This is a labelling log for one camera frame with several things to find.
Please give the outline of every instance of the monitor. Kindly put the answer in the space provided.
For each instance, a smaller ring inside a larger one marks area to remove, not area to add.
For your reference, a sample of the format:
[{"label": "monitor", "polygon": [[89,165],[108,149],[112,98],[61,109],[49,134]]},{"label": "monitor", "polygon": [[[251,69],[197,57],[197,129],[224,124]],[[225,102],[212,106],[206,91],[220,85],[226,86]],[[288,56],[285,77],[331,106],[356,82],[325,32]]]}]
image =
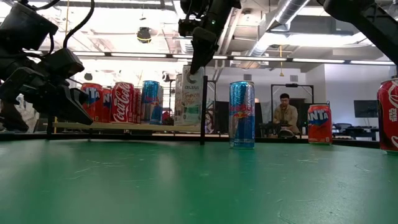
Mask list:
[{"label": "monitor", "polygon": [[377,100],[354,100],[356,118],[377,118]]}]

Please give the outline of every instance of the coca-cola can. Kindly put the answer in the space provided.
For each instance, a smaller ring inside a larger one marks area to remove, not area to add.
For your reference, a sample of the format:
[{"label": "coca-cola can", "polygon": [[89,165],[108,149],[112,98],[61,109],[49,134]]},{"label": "coca-cola can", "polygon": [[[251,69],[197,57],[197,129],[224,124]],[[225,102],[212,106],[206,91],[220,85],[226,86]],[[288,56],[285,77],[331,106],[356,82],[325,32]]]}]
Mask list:
[{"label": "coca-cola can", "polygon": [[112,90],[104,89],[103,91],[103,110],[102,122],[109,123],[111,119],[111,105],[112,105]]},{"label": "coca-cola can", "polygon": [[134,105],[132,106],[132,122],[141,123],[141,90],[134,88]]},{"label": "coca-cola can", "polygon": [[132,106],[134,104],[134,85],[118,82],[112,89],[112,123],[132,123]]},{"label": "coca-cola can", "polygon": [[381,83],[379,102],[380,148],[398,154],[398,78]]},{"label": "coca-cola can", "polygon": [[96,122],[102,122],[103,110],[103,88],[100,84],[83,83],[81,90],[88,95],[88,99],[83,103],[83,108],[90,118]]}]

